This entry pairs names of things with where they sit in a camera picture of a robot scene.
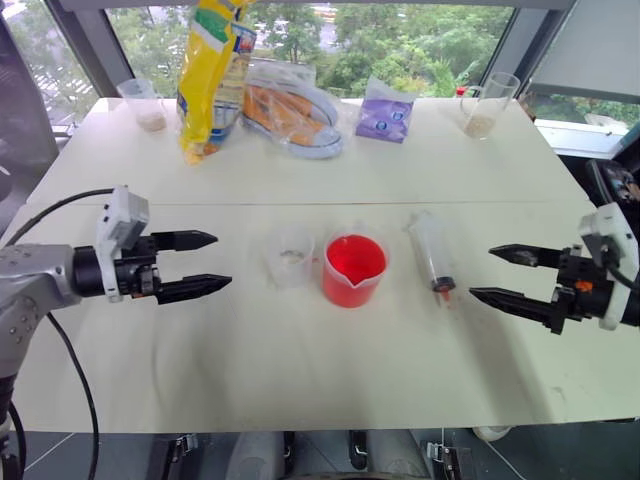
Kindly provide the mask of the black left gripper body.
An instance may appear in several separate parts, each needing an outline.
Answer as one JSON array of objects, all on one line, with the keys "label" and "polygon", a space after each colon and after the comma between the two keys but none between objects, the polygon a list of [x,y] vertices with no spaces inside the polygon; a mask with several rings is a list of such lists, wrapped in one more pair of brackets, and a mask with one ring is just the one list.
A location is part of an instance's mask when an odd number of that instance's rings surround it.
[{"label": "black left gripper body", "polygon": [[140,237],[131,248],[121,250],[114,261],[119,293],[132,298],[154,296],[161,280],[156,265],[158,236]]}]

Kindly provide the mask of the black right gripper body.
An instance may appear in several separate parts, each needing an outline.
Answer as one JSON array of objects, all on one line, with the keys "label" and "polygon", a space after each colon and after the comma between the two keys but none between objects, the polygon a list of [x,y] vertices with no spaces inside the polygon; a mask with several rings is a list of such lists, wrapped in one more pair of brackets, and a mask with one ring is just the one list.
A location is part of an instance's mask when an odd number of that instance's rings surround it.
[{"label": "black right gripper body", "polygon": [[578,245],[562,250],[558,262],[556,287],[552,295],[551,332],[561,334],[566,319],[604,316],[614,282],[592,259],[581,255]]}]

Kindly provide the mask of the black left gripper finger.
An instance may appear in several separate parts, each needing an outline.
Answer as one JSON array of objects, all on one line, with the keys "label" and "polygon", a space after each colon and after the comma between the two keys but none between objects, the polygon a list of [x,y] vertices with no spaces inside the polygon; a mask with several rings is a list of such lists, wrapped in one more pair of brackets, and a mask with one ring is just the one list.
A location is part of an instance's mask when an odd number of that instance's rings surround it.
[{"label": "black left gripper finger", "polygon": [[156,251],[192,251],[218,241],[212,234],[200,230],[181,230],[151,233]]},{"label": "black left gripper finger", "polygon": [[232,282],[229,276],[201,274],[160,283],[154,291],[159,305],[197,299],[222,290]]}]

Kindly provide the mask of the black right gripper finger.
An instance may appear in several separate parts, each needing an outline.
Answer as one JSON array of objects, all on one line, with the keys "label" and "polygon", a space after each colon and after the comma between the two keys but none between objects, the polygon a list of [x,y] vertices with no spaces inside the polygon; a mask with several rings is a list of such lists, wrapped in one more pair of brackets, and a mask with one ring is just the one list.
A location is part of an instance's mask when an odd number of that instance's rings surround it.
[{"label": "black right gripper finger", "polygon": [[542,324],[560,335],[564,318],[555,304],[526,297],[523,293],[497,287],[473,287],[469,293],[476,299],[504,313]]},{"label": "black right gripper finger", "polygon": [[563,251],[524,244],[507,244],[492,247],[488,253],[516,265],[557,268]]}]

